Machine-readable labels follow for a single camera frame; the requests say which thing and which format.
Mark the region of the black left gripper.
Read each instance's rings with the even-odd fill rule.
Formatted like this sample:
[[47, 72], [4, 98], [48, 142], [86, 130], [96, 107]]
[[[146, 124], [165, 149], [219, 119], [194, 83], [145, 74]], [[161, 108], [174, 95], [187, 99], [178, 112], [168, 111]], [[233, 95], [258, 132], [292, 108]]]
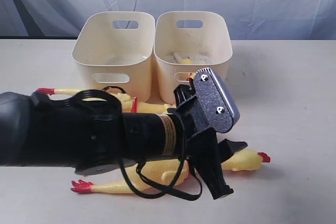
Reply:
[[226, 184], [221, 164], [248, 144], [230, 140], [217, 143], [216, 132], [205, 116], [194, 87], [180, 84], [174, 96], [176, 107], [167, 111], [181, 125], [183, 156], [193, 163], [213, 199], [231, 195], [234, 190]]

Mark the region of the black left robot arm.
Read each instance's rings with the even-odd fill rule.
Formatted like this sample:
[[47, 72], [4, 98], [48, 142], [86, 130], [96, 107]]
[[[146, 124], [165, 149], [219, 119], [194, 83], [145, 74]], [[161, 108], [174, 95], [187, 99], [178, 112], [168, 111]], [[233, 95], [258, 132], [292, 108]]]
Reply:
[[118, 168], [140, 197], [193, 201], [199, 195], [174, 188], [188, 163], [214, 199], [230, 195], [221, 164], [247, 143], [217, 139], [236, 122], [227, 92], [180, 85], [174, 95], [177, 107], [158, 115], [124, 113], [116, 97], [99, 90], [58, 101], [2, 93], [1, 165], [73, 167], [84, 176]]

